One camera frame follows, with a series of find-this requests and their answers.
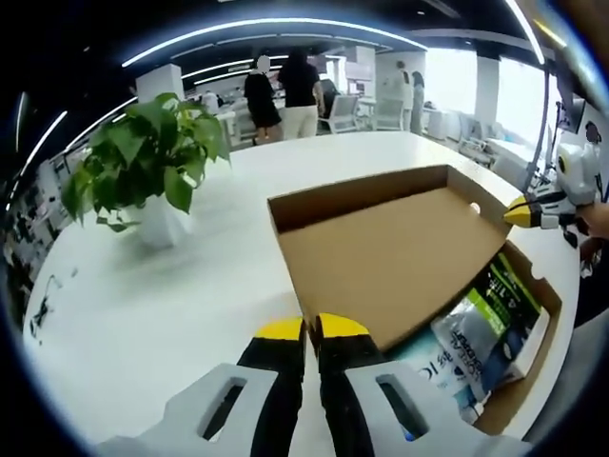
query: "white pants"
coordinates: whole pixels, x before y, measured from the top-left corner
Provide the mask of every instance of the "white pants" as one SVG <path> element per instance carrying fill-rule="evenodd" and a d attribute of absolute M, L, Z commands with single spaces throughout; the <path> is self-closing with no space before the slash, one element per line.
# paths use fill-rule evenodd
<path fill-rule="evenodd" d="M 292 107 L 284 110 L 284 139 L 293 140 L 317 134 L 317 107 Z"/>

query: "product packaging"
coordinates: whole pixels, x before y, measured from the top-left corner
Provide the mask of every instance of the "product packaging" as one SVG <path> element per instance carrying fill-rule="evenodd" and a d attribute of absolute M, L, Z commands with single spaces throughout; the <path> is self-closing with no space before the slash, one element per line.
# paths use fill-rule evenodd
<path fill-rule="evenodd" d="M 518 378 L 510 374 L 511 366 L 540 313 L 540 306 L 500 253 L 457 304 L 432 321 L 431 328 L 463 371 L 476 400 L 483 402 L 495 387 Z"/>

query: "open cardboard box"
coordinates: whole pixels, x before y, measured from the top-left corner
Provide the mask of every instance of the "open cardboard box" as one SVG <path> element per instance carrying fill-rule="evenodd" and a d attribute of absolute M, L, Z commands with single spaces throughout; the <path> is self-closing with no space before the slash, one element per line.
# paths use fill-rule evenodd
<path fill-rule="evenodd" d="M 312 324 L 320 312 L 354 319 L 381 350 L 428 323 L 503 248 L 550 314 L 527 377 L 494 392 L 476 422 L 486 433 L 503 431 L 537 379 L 560 298 L 506 241 L 500 201 L 455 169 L 436 166 L 307 189 L 268 206 L 305 319 Z"/>

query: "box lid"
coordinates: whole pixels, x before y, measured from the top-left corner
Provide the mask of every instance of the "box lid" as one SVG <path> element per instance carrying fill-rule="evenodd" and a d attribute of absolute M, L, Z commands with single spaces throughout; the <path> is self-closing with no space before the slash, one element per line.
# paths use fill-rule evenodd
<path fill-rule="evenodd" d="M 456 297 L 510 229 L 504 205 L 449 166 L 368 176 L 268 203 L 304 316 L 355 319 L 381 349 Z"/>

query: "black skirt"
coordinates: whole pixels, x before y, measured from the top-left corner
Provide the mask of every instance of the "black skirt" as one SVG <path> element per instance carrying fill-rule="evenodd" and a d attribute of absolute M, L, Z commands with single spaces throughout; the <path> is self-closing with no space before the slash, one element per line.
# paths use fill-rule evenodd
<path fill-rule="evenodd" d="M 264 104 L 248 103 L 247 108 L 256 129 L 268 129 L 282 122 L 282 118 L 272 101 Z"/>

